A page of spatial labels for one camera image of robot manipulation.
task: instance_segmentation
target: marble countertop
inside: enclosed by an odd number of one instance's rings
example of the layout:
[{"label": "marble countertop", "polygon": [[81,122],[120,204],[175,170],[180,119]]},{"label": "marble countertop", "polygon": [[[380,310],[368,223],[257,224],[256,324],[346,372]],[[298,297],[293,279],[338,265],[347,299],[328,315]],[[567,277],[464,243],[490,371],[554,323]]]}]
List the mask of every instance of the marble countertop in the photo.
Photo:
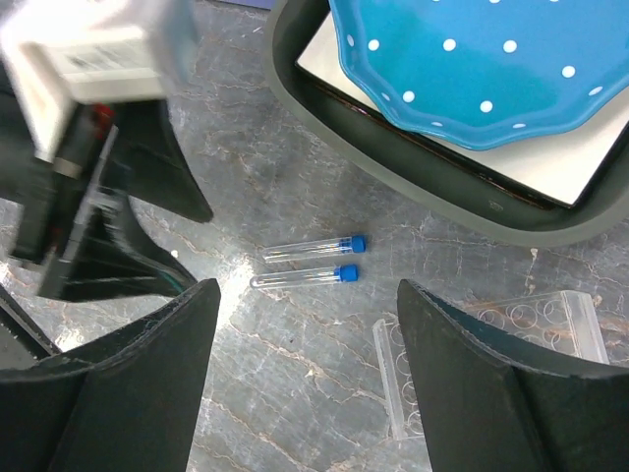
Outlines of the marble countertop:
[{"label": "marble countertop", "polygon": [[[588,292],[610,361],[629,366],[628,221],[559,249],[510,247],[458,226],[358,169],[282,108],[260,64],[264,11],[203,2],[197,13],[198,62],[171,112],[215,218],[196,224],[135,202],[146,232],[196,277],[216,277],[223,294],[189,472],[428,471],[422,440],[390,437],[373,345],[373,324],[395,317],[401,278],[460,306]],[[165,302],[34,297],[37,274],[5,263],[18,216],[0,203],[0,281],[63,349]],[[360,264],[362,281],[249,288],[271,269],[262,247],[354,232],[370,236],[366,254],[346,259]]]}]

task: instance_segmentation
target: blue polka dot plate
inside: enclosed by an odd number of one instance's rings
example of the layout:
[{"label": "blue polka dot plate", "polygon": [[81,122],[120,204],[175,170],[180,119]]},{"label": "blue polka dot plate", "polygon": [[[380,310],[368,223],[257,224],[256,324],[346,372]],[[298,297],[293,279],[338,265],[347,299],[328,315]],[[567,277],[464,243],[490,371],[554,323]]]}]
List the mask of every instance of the blue polka dot plate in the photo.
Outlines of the blue polka dot plate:
[{"label": "blue polka dot plate", "polygon": [[474,150],[564,133],[629,86],[629,0],[330,0],[386,119]]}]

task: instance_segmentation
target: white polka dot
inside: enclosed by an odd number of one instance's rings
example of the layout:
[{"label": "white polka dot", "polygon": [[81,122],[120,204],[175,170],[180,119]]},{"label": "white polka dot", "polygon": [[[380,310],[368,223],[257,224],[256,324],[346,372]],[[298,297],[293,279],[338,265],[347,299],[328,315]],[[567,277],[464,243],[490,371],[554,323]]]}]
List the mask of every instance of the white polka dot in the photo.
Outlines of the white polka dot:
[{"label": "white polka dot", "polygon": [[509,54],[512,52],[515,52],[517,48],[518,48],[518,43],[515,42],[513,39],[504,41],[504,44],[502,44],[502,49],[504,50],[504,52],[507,52]]},{"label": "white polka dot", "polygon": [[489,100],[485,100],[483,103],[481,103],[481,111],[483,113],[489,113],[492,109],[493,103],[491,103]]},{"label": "white polka dot", "polygon": [[450,38],[443,41],[443,49],[445,49],[446,51],[450,52],[454,50],[455,47],[456,47],[456,41],[454,39]]},{"label": "white polka dot", "polygon": [[412,93],[410,90],[406,90],[402,95],[402,99],[407,103],[410,103],[415,99],[415,94]]},{"label": "white polka dot", "polygon": [[565,77],[566,79],[570,79],[571,77],[574,77],[576,73],[577,73],[577,70],[573,66],[566,66],[561,70],[561,75]]}]

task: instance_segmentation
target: purple object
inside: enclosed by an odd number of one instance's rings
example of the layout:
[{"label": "purple object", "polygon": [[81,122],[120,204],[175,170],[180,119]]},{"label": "purple object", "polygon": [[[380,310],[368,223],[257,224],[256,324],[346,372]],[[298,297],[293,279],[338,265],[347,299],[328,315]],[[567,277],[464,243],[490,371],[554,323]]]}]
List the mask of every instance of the purple object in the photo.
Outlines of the purple object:
[{"label": "purple object", "polygon": [[245,5],[247,7],[264,8],[270,10],[275,4],[275,0],[221,0],[225,3],[235,3],[237,5]]}]

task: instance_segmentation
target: clear plastic test tube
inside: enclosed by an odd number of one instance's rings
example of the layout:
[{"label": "clear plastic test tube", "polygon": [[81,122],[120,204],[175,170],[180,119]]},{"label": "clear plastic test tube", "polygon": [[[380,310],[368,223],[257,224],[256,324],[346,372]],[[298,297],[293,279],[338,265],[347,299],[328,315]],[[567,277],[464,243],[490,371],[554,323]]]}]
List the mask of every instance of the clear plastic test tube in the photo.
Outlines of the clear plastic test tube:
[{"label": "clear plastic test tube", "polygon": [[256,275],[251,279],[250,285],[252,288],[304,287],[329,283],[355,282],[358,280],[358,277],[358,266],[351,264]]},{"label": "clear plastic test tube", "polygon": [[358,235],[266,248],[262,250],[262,257],[267,263],[286,263],[326,256],[363,253],[366,249],[367,238]]}]

